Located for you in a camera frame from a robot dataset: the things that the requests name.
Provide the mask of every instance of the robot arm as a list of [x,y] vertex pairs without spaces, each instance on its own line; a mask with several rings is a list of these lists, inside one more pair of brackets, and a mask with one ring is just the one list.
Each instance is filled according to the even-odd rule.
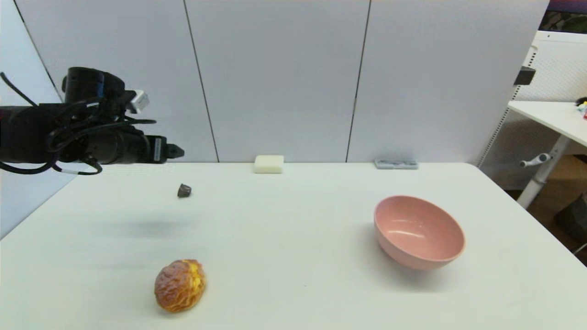
[[[154,120],[126,116],[140,113],[149,103],[141,90],[125,90],[124,82],[107,72],[70,68],[63,79],[65,103],[35,104],[8,81],[2,80],[31,106],[0,107],[0,169],[37,174],[53,168],[65,173],[92,175],[101,164],[163,164],[184,151],[164,136],[145,135],[135,124]],[[73,172],[56,162],[82,162],[95,172]],[[44,164],[19,169],[6,163]]]

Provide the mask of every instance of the white sponge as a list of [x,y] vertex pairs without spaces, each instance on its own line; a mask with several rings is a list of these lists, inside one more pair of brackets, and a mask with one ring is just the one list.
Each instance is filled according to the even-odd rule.
[[255,173],[282,173],[283,171],[283,156],[259,155],[255,158]]

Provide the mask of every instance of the bread roll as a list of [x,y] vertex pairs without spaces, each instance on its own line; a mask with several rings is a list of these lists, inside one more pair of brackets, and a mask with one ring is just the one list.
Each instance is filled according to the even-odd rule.
[[206,277],[196,260],[177,260],[164,267],[155,280],[157,303],[177,313],[193,307],[204,293]]

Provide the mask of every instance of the tabletop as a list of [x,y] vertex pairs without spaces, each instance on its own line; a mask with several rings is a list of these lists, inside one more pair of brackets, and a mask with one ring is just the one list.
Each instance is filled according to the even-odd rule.
[[[191,197],[177,198],[181,183]],[[408,270],[378,246],[383,198],[437,204],[463,255]],[[469,164],[108,166],[78,177],[0,242],[0,329],[585,329],[587,270]],[[156,304],[177,259],[203,264],[191,310]]]
[[510,101],[508,107],[587,146],[587,120],[572,102]]

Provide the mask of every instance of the desk leg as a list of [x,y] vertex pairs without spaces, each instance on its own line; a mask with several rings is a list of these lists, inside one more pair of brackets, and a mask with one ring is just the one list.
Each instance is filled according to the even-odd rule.
[[530,180],[518,198],[518,204],[520,204],[523,208],[528,208],[540,190],[542,190],[542,187],[546,184],[548,176],[550,176],[550,173],[554,170],[558,161],[565,154],[565,149],[569,144],[569,141],[570,139],[564,135],[561,135],[558,138],[550,152],[552,159],[540,166],[540,169],[538,172],[536,172],[536,175],[532,178],[532,180]]

